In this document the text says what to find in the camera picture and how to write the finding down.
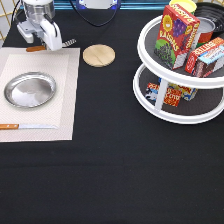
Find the snack box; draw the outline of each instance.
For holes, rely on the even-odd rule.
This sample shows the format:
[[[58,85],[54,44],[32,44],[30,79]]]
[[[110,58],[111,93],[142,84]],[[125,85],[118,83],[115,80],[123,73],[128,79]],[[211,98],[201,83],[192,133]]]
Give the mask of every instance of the snack box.
[[[208,51],[211,51],[214,48],[219,47],[222,44],[224,44],[224,40],[220,37],[217,37],[214,40],[211,40],[208,43],[202,45],[201,47],[191,51],[189,58],[187,60],[185,71],[187,71],[188,73],[191,73],[192,75],[195,75],[196,74],[195,65],[196,65],[196,61],[198,60],[198,57],[200,57],[202,54]]]
[[[146,89],[145,98],[156,101],[158,95],[159,85],[149,83]],[[167,88],[164,103],[177,107],[181,98],[181,91]]]
[[[222,68],[224,65],[224,47],[219,46],[212,49],[200,57],[195,64],[193,75],[198,78],[205,78],[212,72]]]
[[[177,84],[173,84],[173,83],[168,83],[169,88],[172,89],[176,89],[176,90],[180,90],[181,91],[181,97],[187,101],[192,100],[198,89],[196,88],[190,88],[190,87],[185,87],[185,86],[179,86]]]
[[[183,66],[200,20],[178,4],[163,11],[155,54],[171,69]]]

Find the silver plate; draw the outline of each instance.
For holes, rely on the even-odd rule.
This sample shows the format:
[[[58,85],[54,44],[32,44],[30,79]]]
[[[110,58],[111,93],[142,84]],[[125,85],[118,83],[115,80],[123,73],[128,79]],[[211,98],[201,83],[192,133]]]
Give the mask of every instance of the silver plate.
[[[41,72],[28,72],[12,79],[5,87],[6,100],[16,106],[31,108],[50,100],[56,91],[55,80]]]

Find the wooden coaster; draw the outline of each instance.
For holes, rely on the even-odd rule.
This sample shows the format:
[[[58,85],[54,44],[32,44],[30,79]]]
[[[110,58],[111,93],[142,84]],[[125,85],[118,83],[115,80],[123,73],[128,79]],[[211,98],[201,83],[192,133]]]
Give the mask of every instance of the wooden coaster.
[[[92,45],[84,50],[83,59],[91,66],[103,67],[114,61],[115,52],[106,45]]]

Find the knife handle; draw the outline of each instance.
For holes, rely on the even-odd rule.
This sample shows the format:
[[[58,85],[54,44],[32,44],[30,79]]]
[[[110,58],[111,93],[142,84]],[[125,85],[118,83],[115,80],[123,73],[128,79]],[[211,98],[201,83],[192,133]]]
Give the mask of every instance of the knife handle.
[[[18,124],[0,124],[0,130],[18,129]]]
[[[44,46],[35,46],[35,47],[28,47],[26,49],[27,52],[42,51],[42,50],[46,50],[46,48]]]

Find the food box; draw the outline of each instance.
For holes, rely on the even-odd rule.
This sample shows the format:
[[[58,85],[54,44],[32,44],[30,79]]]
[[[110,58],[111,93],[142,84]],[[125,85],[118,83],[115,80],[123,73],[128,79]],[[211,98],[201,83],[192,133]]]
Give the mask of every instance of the food box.
[[[155,54],[171,69],[183,66],[200,20],[178,4],[163,11]]]
[[[193,75],[205,78],[224,65],[224,47],[219,46],[198,57]]]
[[[196,65],[196,61],[198,60],[198,57],[202,56],[204,53],[208,51],[211,51],[212,49],[218,48],[220,45],[223,45],[223,44],[224,44],[224,40],[220,37],[217,37],[214,40],[211,40],[208,43],[202,45],[201,47],[193,50],[189,55],[185,70],[188,73],[191,73],[192,75],[197,76],[196,70],[200,69],[199,68],[200,63],[197,65],[198,68],[195,69],[195,65]]]
[[[149,83],[146,89],[145,98],[156,101],[158,95],[159,85]],[[172,88],[167,88],[164,98],[164,103],[177,107],[181,98],[181,91]]]
[[[172,89],[176,89],[176,90],[180,90],[181,91],[181,97],[187,101],[192,100],[198,89],[196,88],[190,88],[190,87],[185,87],[185,86],[179,86],[177,84],[173,84],[173,83],[168,83],[169,88]]]

